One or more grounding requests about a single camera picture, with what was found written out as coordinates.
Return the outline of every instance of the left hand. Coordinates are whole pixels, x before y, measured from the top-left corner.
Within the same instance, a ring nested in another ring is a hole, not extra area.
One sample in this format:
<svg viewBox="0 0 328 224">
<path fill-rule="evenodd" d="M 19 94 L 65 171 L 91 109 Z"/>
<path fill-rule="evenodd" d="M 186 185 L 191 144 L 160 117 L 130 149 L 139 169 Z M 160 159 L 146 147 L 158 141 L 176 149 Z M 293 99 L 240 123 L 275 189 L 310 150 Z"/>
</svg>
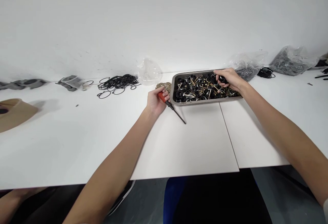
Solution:
<svg viewBox="0 0 328 224">
<path fill-rule="evenodd" d="M 163 92 L 163 96 L 165 97 L 165 100 L 169 100 L 170 96 L 168 95 L 168 91 L 165 90 L 165 88 L 159 87 L 153 91 L 150 91 L 148 93 L 148 101 L 147 101 L 147 106 L 146 108 L 156 116 L 159 116 L 164 109 L 166 108 L 166 104 L 163 103 L 160 98 L 157 96 L 158 93 Z"/>
</svg>

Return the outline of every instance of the gray floor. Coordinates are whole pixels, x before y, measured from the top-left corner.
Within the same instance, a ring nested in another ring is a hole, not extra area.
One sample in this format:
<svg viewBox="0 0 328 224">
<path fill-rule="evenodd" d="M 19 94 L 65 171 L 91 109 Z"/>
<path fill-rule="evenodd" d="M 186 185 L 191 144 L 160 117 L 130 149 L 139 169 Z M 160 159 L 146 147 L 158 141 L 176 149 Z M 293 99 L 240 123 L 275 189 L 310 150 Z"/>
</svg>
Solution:
<svg viewBox="0 0 328 224">
<path fill-rule="evenodd" d="M 273 224 L 325 224 L 320 205 L 271 168 L 252 169 Z M 167 178 L 137 181 L 111 224 L 161 224 Z"/>
</svg>

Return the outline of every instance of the plastic bag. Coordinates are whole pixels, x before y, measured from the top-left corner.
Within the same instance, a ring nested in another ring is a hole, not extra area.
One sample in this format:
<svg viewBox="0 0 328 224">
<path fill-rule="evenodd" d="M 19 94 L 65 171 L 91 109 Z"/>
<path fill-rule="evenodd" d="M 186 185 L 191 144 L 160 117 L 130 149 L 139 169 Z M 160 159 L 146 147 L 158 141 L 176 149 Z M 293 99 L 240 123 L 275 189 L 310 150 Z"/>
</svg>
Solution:
<svg viewBox="0 0 328 224">
<path fill-rule="evenodd" d="M 162 70 L 155 61 L 144 58 L 138 68 L 138 82 L 145 86 L 156 84 L 162 79 Z"/>
<path fill-rule="evenodd" d="M 304 46 L 296 49 L 292 46 L 285 46 L 274 58 L 270 68 L 281 74 L 298 75 L 316 66 L 318 61 L 318 58 L 308 56 Z"/>
<path fill-rule="evenodd" d="M 266 51 L 238 53 L 231 57 L 228 67 L 233 68 L 241 78 L 249 82 L 259 73 L 267 55 Z"/>
</svg>

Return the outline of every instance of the screwdriver shaft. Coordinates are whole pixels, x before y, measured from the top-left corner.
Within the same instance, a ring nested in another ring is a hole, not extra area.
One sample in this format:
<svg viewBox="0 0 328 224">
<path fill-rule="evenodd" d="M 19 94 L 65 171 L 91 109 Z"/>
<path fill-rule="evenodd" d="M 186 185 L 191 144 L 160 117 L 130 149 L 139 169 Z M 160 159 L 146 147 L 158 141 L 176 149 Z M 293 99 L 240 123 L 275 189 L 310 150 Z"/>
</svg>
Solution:
<svg viewBox="0 0 328 224">
<path fill-rule="evenodd" d="M 175 110 L 173 110 L 173 111 L 178 115 L 178 117 L 181 119 L 181 121 L 183 121 L 183 123 L 186 124 L 186 122 L 180 117 L 180 115 Z"/>
</svg>

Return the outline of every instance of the metal tray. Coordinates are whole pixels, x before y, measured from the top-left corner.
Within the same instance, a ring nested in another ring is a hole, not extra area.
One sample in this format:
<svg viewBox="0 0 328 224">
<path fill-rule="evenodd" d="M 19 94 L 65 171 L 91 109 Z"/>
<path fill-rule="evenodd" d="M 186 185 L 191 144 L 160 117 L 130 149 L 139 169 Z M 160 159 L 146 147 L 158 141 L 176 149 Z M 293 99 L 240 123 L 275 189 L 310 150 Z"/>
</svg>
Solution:
<svg viewBox="0 0 328 224">
<path fill-rule="evenodd" d="M 239 96 L 239 97 L 217 98 L 217 99 L 197 100 L 197 101 L 188 101 L 188 102 L 179 102 L 179 103 L 177 103 L 176 102 L 175 92 L 178 89 L 178 85 L 176 84 L 178 82 L 178 78 L 185 79 L 191 74 L 198 77 L 198 76 L 202 76 L 202 75 L 213 74 L 213 70 L 184 72 L 184 73 L 179 73 L 179 74 L 176 74 L 175 76 L 173 76 L 172 85 L 171 85 L 171 92 L 170 92 L 170 101 L 171 101 L 172 104 L 177 105 L 177 106 L 188 106 L 188 105 L 195 105 L 195 104 L 233 101 L 233 100 L 243 98 L 242 96 Z"/>
</svg>

